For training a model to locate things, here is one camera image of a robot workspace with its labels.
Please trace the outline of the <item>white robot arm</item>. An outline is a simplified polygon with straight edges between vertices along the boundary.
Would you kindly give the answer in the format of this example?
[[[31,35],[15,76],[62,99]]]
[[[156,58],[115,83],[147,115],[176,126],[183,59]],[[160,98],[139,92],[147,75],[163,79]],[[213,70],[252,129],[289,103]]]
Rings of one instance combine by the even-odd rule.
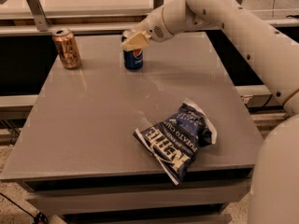
[[[122,47],[142,49],[209,25],[223,31],[289,115],[260,147],[248,224],[299,224],[299,44],[236,0],[174,0],[135,26]]]

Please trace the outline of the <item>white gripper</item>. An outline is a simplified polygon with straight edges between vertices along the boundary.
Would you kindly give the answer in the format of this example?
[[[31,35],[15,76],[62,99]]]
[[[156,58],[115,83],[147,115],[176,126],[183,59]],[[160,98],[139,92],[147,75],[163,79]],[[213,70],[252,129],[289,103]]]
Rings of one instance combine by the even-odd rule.
[[[133,28],[123,33],[125,39],[121,46],[125,51],[143,49],[150,43],[150,39],[155,42],[164,42],[171,39],[174,35],[167,29],[164,23],[163,7],[158,7]]]

